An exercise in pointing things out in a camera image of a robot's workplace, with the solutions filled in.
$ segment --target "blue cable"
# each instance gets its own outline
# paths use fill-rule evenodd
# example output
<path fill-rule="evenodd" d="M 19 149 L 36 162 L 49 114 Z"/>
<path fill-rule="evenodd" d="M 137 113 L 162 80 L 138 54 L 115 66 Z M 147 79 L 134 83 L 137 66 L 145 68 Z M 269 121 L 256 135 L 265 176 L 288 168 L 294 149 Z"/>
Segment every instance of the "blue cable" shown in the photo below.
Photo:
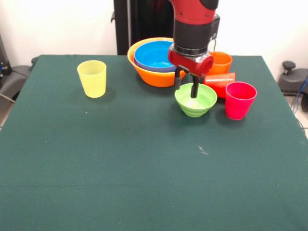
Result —
<path fill-rule="evenodd" d="M 294 114 L 298 111 L 298 108 L 299 108 L 299 96 L 300 94 L 303 92 L 303 90 L 305 89 L 306 85 L 308 84 L 308 76 L 307 78 L 305 79 L 305 82 L 302 86 L 302 88 L 299 90 L 299 92 L 297 93 L 297 96 L 296 96 L 296 100 L 297 100 L 297 107 L 296 107 L 296 110 L 294 112 Z"/>

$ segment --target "orange cup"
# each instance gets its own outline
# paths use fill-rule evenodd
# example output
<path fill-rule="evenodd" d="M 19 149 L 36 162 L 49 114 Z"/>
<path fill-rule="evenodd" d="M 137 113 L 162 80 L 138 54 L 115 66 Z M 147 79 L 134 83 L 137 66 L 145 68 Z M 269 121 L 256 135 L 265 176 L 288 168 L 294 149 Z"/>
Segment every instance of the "orange cup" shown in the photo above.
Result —
<path fill-rule="evenodd" d="M 152 85 L 154 87 L 171 87 L 174 85 L 175 80 L 175 73 L 174 72 L 153 72 L 148 71 L 145 69 L 142 69 L 141 67 L 138 67 L 134 62 L 134 53 L 135 51 L 142 46 L 143 44 L 146 44 L 148 42 L 154 42 L 154 41 L 171 41 L 173 42 L 172 38 L 147 38 L 144 40 L 141 40 L 139 42 L 136 42 L 134 45 L 130 47 L 130 49 L 127 52 L 127 57 L 129 62 L 134 66 L 140 77 L 143 79 L 144 82 L 146 82 L 149 85 Z M 180 77 L 183 79 L 185 77 L 185 72 L 180 72 Z"/>
<path fill-rule="evenodd" d="M 211 87 L 219 98 L 226 98 L 226 86 L 235 82 L 236 73 L 210 75 L 204 79 L 204 84 Z"/>
<path fill-rule="evenodd" d="M 214 58 L 214 64 L 209 71 L 209 75 L 226 74 L 229 72 L 233 58 L 224 52 L 211 52 Z"/>

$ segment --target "green bowl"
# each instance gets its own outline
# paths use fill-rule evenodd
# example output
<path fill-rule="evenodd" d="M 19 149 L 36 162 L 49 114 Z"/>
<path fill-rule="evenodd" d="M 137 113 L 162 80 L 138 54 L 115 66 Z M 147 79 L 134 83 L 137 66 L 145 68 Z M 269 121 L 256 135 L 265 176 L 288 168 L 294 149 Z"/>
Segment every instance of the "green bowl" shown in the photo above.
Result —
<path fill-rule="evenodd" d="M 201 117 L 210 110 L 217 101 L 216 92 L 209 86 L 199 84 L 198 96 L 191 98 L 192 83 L 184 84 L 175 92 L 182 111 L 190 117 Z"/>

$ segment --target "blue bowl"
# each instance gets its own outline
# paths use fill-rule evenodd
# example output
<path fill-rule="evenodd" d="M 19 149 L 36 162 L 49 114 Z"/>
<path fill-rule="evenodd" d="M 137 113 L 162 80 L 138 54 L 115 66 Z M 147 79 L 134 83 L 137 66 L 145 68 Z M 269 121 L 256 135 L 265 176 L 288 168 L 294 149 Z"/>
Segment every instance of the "blue bowl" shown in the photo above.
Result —
<path fill-rule="evenodd" d="M 140 46 L 134 54 L 135 64 L 148 71 L 174 72 L 176 67 L 168 59 L 171 45 L 169 41 L 155 41 Z"/>

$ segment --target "pink cup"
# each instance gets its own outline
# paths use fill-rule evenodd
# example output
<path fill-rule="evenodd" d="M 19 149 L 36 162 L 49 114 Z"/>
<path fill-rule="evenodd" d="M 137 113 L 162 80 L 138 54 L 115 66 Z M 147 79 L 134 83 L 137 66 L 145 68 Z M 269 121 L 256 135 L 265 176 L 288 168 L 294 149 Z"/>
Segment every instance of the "pink cup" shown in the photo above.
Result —
<path fill-rule="evenodd" d="M 226 113 L 230 119 L 241 120 L 257 97 L 257 90 L 249 83 L 233 82 L 226 86 Z"/>

